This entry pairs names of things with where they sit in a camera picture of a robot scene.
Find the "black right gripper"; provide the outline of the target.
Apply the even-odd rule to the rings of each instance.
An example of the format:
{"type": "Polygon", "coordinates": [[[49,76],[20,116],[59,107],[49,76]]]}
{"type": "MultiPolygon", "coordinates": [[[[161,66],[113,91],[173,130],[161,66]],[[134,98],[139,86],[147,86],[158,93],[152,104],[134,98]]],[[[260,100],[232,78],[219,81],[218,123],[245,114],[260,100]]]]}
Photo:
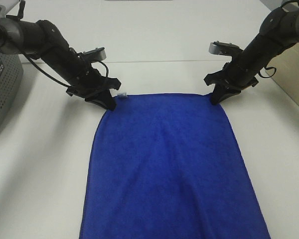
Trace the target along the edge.
{"type": "Polygon", "coordinates": [[[256,74],[232,62],[227,62],[218,72],[207,74],[204,78],[206,85],[216,84],[210,96],[211,104],[216,105],[248,87],[255,87],[259,83],[256,74]]]}

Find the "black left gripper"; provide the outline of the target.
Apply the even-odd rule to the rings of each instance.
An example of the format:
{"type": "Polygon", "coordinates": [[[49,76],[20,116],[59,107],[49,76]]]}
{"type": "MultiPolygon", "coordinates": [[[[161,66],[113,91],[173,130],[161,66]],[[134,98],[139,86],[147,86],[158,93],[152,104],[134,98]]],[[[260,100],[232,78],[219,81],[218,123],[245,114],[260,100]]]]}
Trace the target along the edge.
{"type": "Polygon", "coordinates": [[[121,82],[117,78],[109,78],[100,74],[97,69],[90,69],[86,74],[78,78],[77,83],[73,83],[67,88],[69,96],[85,98],[85,102],[98,105],[106,110],[113,111],[116,102],[110,90],[118,90],[121,82]]]}

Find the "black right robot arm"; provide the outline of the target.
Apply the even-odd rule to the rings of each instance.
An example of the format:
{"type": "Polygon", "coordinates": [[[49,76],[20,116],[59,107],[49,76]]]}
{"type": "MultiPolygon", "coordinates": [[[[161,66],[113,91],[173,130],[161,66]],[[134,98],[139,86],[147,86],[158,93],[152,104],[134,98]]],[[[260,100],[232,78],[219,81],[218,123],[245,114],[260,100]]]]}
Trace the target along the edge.
{"type": "Polygon", "coordinates": [[[204,78],[206,85],[215,86],[210,95],[213,105],[256,86],[256,75],[262,69],[268,70],[268,63],[274,57],[299,43],[299,0],[296,10],[286,11],[284,7],[290,3],[288,0],[270,12],[261,24],[259,33],[244,50],[231,43],[210,43],[211,54],[232,58],[222,70],[207,74],[204,78]]]}

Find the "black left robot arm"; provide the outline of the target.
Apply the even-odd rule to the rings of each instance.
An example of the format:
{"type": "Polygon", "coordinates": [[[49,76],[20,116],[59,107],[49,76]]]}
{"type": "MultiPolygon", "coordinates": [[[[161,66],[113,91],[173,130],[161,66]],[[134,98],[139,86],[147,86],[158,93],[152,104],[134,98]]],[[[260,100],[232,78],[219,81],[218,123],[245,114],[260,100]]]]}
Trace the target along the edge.
{"type": "Polygon", "coordinates": [[[65,80],[63,86],[68,95],[83,98],[106,110],[116,107],[110,90],[118,90],[121,82],[102,75],[92,66],[106,59],[105,49],[76,52],[48,20],[32,23],[13,16],[0,18],[0,53],[22,54],[30,63],[41,59],[65,80]]]}

